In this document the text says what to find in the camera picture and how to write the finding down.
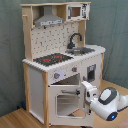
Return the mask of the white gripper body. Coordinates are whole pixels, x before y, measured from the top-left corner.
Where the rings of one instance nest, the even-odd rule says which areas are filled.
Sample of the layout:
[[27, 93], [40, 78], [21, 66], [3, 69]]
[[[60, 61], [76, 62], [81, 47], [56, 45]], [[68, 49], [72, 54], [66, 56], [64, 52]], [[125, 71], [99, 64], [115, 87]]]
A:
[[80, 103], [81, 107], [89, 105], [94, 98], [98, 97], [98, 89], [87, 81], [83, 81], [80, 87]]

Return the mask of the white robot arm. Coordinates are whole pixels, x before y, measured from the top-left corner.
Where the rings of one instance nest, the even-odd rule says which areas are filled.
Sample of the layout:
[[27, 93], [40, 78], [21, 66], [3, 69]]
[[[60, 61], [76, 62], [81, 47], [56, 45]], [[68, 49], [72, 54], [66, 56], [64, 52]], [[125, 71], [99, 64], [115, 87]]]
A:
[[115, 88], [105, 88], [101, 94], [87, 81], [82, 82], [81, 98], [89, 108], [106, 121], [113, 121], [120, 111], [128, 107], [128, 95], [121, 95]]

